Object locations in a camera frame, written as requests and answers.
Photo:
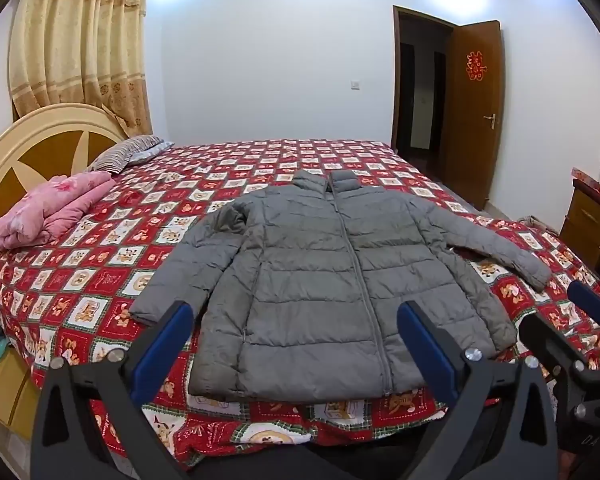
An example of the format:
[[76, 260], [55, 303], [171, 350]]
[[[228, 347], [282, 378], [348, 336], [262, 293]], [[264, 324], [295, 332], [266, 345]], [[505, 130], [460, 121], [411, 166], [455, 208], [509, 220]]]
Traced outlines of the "grey puffer jacket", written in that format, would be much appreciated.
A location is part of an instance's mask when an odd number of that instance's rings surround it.
[[487, 256], [542, 290], [527, 249], [430, 200], [300, 171], [236, 198], [184, 234], [131, 308], [154, 324], [175, 301], [201, 322], [188, 390], [228, 400], [326, 403], [391, 396], [424, 378], [396, 316], [414, 301], [488, 358], [516, 328], [461, 255]]

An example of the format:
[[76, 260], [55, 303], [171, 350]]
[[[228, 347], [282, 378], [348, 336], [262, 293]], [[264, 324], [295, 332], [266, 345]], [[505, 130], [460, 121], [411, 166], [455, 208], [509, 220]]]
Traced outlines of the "clothes pile on floor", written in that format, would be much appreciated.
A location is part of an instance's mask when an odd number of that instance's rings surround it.
[[522, 217], [522, 218], [519, 218], [517, 220], [517, 222], [522, 224], [523, 226], [528, 226], [528, 228], [533, 228], [533, 229], [537, 229], [540, 231], [546, 231], [550, 228], [549, 226], [547, 226], [544, 222], [542, 222], [535, 216]]

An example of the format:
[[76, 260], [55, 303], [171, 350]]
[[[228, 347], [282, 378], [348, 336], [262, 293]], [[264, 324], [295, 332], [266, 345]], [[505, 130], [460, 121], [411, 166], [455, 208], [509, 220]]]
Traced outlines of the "cardboard box beside bed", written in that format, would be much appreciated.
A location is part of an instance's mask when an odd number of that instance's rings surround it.
[[0, 359], [0, 423], [30, 440], [40, 390], [32, 382], [29, 367], [12, 347]]

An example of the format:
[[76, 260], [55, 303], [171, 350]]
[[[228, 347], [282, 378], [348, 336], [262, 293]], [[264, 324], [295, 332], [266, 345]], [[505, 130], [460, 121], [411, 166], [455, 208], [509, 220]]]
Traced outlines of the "brown wooden dresser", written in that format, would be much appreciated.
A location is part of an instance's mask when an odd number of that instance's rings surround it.
[[600, 277], [600, 192], [576, 178], [560, 238]]

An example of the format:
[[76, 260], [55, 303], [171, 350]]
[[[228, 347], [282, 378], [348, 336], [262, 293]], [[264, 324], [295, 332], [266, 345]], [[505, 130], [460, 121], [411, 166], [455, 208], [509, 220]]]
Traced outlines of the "red patchwork bear bedspread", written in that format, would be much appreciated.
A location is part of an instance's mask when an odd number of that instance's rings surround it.
[[[60, 240], [0, 252], [0, 323], [36, 386], [61, 356], [72, 365], [128, 346], [142, 328], [131, 316], [140, 294], [186, 229], [230, 200], [288, 182], [300, 170], [350, 169], [360, 181], [428, 198], [460, 216], [468, 208], [372, 141], [277, 140], [195, 145], [126, 170], [112, 191]], [[424, 390], [325, 405], [226, 403], [191, 396], [189, 341], [144, 407], [149, 425], [181, 463], [266, 444], [348, 444], [442, 415]]]

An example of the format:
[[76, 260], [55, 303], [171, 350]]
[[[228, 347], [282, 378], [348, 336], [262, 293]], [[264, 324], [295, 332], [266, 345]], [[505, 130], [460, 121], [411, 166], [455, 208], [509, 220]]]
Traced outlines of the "red box on dresser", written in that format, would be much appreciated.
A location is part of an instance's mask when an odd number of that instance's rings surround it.
[[573, 167], [571, 169], [571, 177], [573, 177], [573, 179], [585, 182], [587, 185], [598, 185], [598, 181], [596, 179], [577, 167]]

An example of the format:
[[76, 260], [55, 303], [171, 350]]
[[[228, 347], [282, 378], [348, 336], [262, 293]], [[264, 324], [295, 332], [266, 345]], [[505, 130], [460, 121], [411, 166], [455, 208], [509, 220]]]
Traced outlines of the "pink folded blanket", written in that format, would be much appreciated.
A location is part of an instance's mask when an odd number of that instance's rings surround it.
[[116, 185], [107, 171], [56, 176], [27, 192], [0, 217], [0, 250], [58, 240]]

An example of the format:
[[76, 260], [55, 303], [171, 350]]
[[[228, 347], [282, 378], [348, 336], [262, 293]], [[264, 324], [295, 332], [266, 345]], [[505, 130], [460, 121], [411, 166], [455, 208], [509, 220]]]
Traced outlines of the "brown wooden door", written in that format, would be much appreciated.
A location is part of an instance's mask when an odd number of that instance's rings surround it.
[[[471, 81], [466, 56], [481, 51], [488, 66], [483, 81]], [[500, 148], [505, 89], [501, 23], [455, 27], [446, 45], [446, 89], [440, 144], [441, 179], [481, 210], [489, 200]], [[495, 129], [484, 116], [496, 114]]]

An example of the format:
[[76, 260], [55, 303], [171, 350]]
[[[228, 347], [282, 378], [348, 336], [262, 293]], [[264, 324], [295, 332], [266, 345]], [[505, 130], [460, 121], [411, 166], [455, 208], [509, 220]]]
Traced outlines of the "striped pillow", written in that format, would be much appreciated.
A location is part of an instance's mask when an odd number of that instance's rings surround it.
[[121, 174], [127, 166], [138, 166], [149, 162], [172, 146], [173, 142], [151, 134], [133, 136], [102, 152], [87, 167], [87, 170], [106, 171], [115, 176]]

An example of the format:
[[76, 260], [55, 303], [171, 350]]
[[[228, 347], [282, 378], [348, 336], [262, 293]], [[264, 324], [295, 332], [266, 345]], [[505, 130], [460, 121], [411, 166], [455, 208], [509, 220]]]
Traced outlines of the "red double-happiness door sticker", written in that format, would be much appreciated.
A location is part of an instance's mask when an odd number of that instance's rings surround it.
[[471, 81], [483, 81], [488, 66], [484, 64], [481, 51], [470, 51], [466, 56], [466, 73]]

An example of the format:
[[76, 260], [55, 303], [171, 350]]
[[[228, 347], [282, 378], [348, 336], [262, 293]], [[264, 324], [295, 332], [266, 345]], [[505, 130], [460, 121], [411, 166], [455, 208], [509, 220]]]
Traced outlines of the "cream wooden headboard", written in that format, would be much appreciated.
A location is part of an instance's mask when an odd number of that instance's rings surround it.
[[128, 136], [100, 108], [62, 103], [14, 122], [0, 135], [0, 217], [53, 176], [71, 176]]

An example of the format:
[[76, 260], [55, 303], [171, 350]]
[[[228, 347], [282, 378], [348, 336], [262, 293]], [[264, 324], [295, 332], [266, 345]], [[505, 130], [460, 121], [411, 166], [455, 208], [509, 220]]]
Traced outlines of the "beige patterned curtain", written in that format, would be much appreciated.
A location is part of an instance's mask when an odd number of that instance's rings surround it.
[[16, 114], [88, 104], [127, 136], [151, 133], [145, 16], [146, 0], [18, 0], [8, 54]]

